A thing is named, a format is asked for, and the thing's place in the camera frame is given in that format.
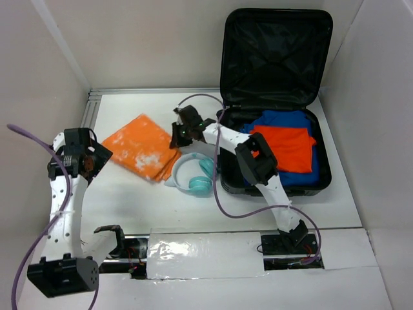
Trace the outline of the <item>bright orange cloth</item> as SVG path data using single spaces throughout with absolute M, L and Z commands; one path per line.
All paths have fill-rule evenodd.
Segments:
M 281 172 L 313 173 L 314 150 L 317 141 L 307 128 L 255 125 L 250 134 L 261 134 L 277 159 Z

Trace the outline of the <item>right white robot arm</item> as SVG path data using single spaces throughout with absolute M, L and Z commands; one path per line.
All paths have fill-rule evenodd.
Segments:
M 175 187 L 179 191 L 196 197 L 206 197 L 214 194 L 218 209 L 231 219 L 248 218 L 258 213 L 271 210 L 276 219 L 281 244 L 288 253 L 296 253 L 304 245 L 308 228 L 299 215 L 299 210 L 292 206 L 279 177 L 277 161 L 264 137 L 259 134 L 242 134 L 211 119 L 201 121 L 196 127 L 188 123 L 173 122 L 170 148 L 180 148 L 190 145 L 194 140 L 215 146 L 214 157 L 210 158 L 198 152 L 182 155 L 173 165 L 171 177 L 165 185 Z M 218 148 L 236 156 L 244 179 L 255 186 L 267 202 L 267 206 L 246 214 L 234 215 L 223 208 L 216 189 Z M 203 176 L 190 179 L 186 187 L 177 178 L 179 168 L 186 162 L 196 160 L 204 172 Z

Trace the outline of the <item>orange white-speckled towel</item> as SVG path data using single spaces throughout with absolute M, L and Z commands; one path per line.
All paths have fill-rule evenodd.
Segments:
M 171 177 L 179 149 L 170 148 L 172 137 L 146 114 L 140 114 L 102 142 L 111 160 L 138 176 L 159 183 Z

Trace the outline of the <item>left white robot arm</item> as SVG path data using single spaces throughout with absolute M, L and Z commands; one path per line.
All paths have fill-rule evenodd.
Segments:
M 126 253 L 127 241 L 118 225 L 98 227 L 81 243 L 83 198 L 92 180 L 112 156 L 87 127 L 58 134 L 47 169 L 52 190 L 50 227 L 38 263 L 28 266 L 27 278 L 47 298 L 97 292 L 99 266 L 108 255 Z

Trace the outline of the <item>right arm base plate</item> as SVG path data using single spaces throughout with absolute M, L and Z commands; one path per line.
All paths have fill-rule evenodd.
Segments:
M 280 234 L 262 234 L 261 243 L 256 247 L 256 250 L 263 255 L 265 271 L 323 269 L 321 257 L 308 265 L 301 264 L 301 261 L 309 260 L 315 256 L 317 246 L 314 233 L 306 235 L 297 247 L 289 247 L 287 241 Z

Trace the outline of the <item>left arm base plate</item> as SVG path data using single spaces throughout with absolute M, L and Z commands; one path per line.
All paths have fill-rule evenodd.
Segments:
M 126 235 L 122 248 L 115 248 L 99 263 L 99 274 L 123 274 L 134 280 L 147 279 L 149 235 Z

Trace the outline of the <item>blue shirt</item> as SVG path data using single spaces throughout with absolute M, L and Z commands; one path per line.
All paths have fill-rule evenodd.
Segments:
M 275 110 L 266 110 L 262 113 L 262 116 L 257 118 L 251 123 L 243 125 L 240 132 L 250 134 L 250 131 L 255 125 L 264 125 L 270 127 L 290 127 L 290 128 L 307 128 L 309 134 L 315 139 L 312 122 L 307 115 L 302 111 L 281 112 Z M 290 172 L 281 172 L 279 175 L 283 186 L 314 186 L 319 181 L 319 161 L 317 158 L 317 144 L 313 148 L 313 173 L 299 174 Z

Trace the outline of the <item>teal cat-ear headphones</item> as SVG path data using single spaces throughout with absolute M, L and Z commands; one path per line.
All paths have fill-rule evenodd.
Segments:
M 177 178 L 178 170 L 189 161 L 197 161 L 204 176 L 191 178 L 186 187 L 179 184 Z M 177 190 L 195 197 L 206 197 L 212 192 L 212 177 L 216 171 L 213 159 L 198 152 L 182 155 L 172 166 L 170 177 L 164 182 L 167 187 L 174 187 Z

